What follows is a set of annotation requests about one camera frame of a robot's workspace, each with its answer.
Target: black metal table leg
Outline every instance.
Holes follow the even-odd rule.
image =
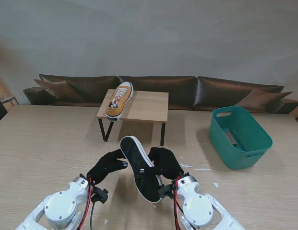
[[[102,119],[99,119],[99,124],[100,124],[100,128],[101,128],[101,133],[102,133],[103,140],[104,141],[107,141],[108,140],[108,137],[110,135],[112,126],[114,125],[114,122],[113,121],[110,122],[106,135],[105,135],[105,131],[104,131],[104,126],[103,126]]]
[[[166,128],[166,124],[165,124],[165,123],[162,123],[162,133],[161,133],[161,136],[160,136],[160,145],[161,145],[161,146],[164,145],[165,128]]]

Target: basket handle hole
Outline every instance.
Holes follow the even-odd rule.
[[[262,153],[257,153],[257,154],[249,154],[246,156],[246,158],[250,158],[250,157],[260,157],[262,156],[263,154]]]
[[[221,117],[221,116],[229,116],[231,115],[232,112],[223,112],[223,113],[218,113],[216,116]]]

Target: green plastic basket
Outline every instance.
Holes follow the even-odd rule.
[[[210,139],[224,164],[233,170],[253,166],[273,145],[253,116],[238,106],[213,111]]]

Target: sofa armrest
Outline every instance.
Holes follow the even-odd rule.
[[[23,90],[23,92],[31,104],[48,105],[56,101],[55,97],[48,94],[41,87],[28,88]]]
[[[289,114],[298,106],[298,101],[284,98],[267,108],[267,111],[272,114]]]

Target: red cable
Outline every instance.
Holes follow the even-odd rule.
[[[177,186],[178,186],[178,180],[180,179],[181,176],[178,176],[177,179],[176,179],[176,182],[175,182],[175,189],[173,191],[173,194],[174,194],[174,213],[175,213],[175,216],[177,217],[178,216],[178,210],[177,210]],[[179,222],[178,222],[178,218],[176,218],[176,229],[180,230],[180,227],[179,227]]]
[[[88,210],[89,210],[89,206],[90,206],[91,182],[92,182],[92,179],[91,179],[91,178],[89,178],[89,182],[90,182],[90,184],[89,184],[89,191],[88,191],[88,193],[89,193],[89,194],[88,194],[89,204],[88,204],[87,209],[86,209],[86,211],[85,211],[84,218],[83,218],[83,222],[82,222],[81,225],[80,225],[80,229],[82,228],[83,224],[85,223],[85,219],[86,219],[86,216],[87,216],[87,213],[88,213]]]

